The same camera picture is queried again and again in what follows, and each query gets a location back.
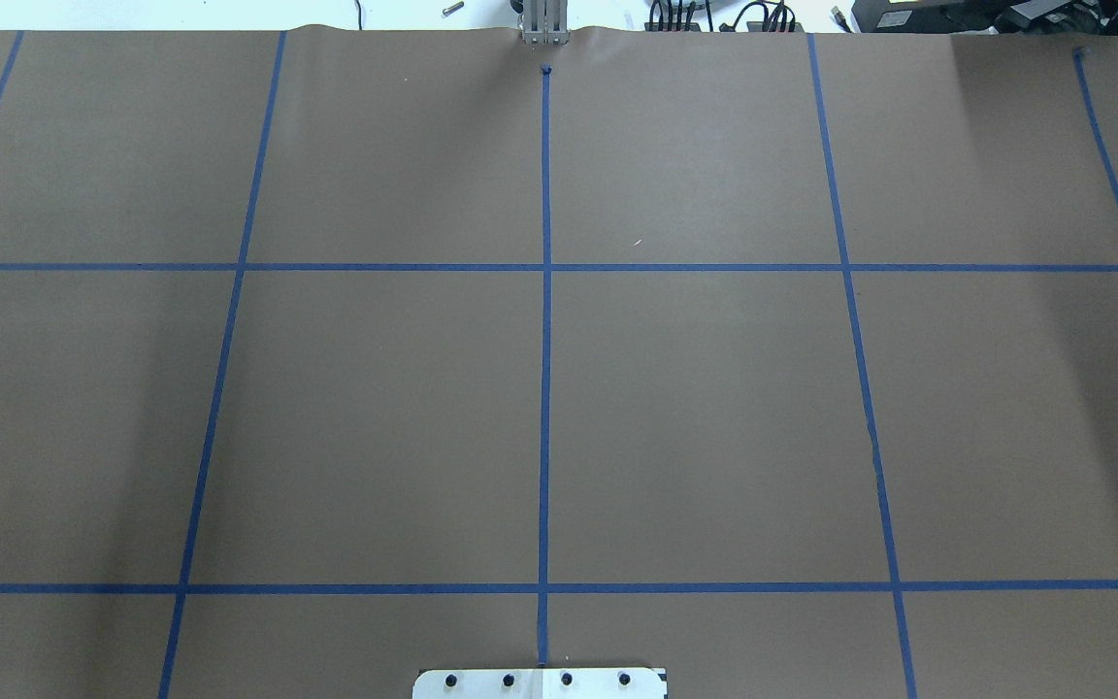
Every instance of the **black cable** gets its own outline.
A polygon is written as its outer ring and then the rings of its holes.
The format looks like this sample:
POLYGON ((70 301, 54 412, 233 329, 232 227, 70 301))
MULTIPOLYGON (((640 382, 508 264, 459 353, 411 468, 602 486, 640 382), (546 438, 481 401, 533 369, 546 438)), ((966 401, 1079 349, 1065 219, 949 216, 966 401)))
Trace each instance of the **black cable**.
POLYGON ((789 8, 784 0, 779 0, 779 26, 771 26, 770 31, 793 32, 796 31, 796 12, 789 8))
POLYGON ((765 28, 765 23, 770 21, 770 4, 774 3, 764 3, 761 0, 754 0, 752 3, 746 4, 745 8, 740 8, 740 15, 737 15, 736 21, 732 21, 730 25, 731 31, 736 31, 736 27, 740 26, 740 19, 743 18, 745 13, 749 12, 749 8, 754 8, 754 6, 761 8, 761 22, 762 28, 765 28))
POLYGON ((831 18, 835 20, 835 25, 842 28, 844 32, 852 34, 852 27, 849 26, 849 20, 840 11, 839 4, 831 8, 831 18))

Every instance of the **white metal plate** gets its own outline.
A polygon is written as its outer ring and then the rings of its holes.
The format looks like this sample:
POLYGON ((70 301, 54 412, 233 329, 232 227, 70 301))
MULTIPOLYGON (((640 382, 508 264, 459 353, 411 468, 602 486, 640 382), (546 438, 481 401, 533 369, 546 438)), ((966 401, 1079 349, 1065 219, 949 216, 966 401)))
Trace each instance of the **white metal plate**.
POLYGON ((413 684, 413 699, 493 698, 666 699, 666 671, 657 668, 426 671, 413 684))

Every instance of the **black device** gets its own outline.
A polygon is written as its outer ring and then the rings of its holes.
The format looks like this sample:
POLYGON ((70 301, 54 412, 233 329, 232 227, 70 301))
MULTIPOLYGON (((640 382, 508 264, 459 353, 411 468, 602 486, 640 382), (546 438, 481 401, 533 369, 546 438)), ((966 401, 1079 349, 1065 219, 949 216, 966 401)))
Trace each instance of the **black device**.
POLYGON ((853 0, 861 31, 1118 35, 1118 0, 853 0))

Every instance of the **table surface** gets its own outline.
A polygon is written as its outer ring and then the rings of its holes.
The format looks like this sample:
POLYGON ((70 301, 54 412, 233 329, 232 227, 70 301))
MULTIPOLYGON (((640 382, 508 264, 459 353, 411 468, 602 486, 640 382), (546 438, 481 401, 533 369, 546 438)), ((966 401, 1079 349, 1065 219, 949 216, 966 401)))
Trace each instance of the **table surface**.
POLYGON ((0 696, 540 662, 1118 696, 1118 39, 0 32, 0 696))
MULTIPOLYGON (((515 26, 515 13, 506 0, 466 0, 465 8, 444 18, 440 10, 453 0, 361 0, 367 30, 440 30, 515 26)), ((831 19, 839 4, 852 22, 851 0, 795 0, 789 3, 808 32, 840 32, 831 19)), ((745 3, 713 0, 714 27, 731 22, 745 3)), ((758 10, 747 17, 755 18, 758 10)), ((572 28, 604 26, 641 30, 648 21, 646 0, 570 0, 572 28)), ((698 15, 705 27, 704 12, 698 15)), ((78 28, 78 30, 202 30, 203 28, 293 28, 322 23, 357 27, 351 0, 0 0, 0 28, 78 28)))

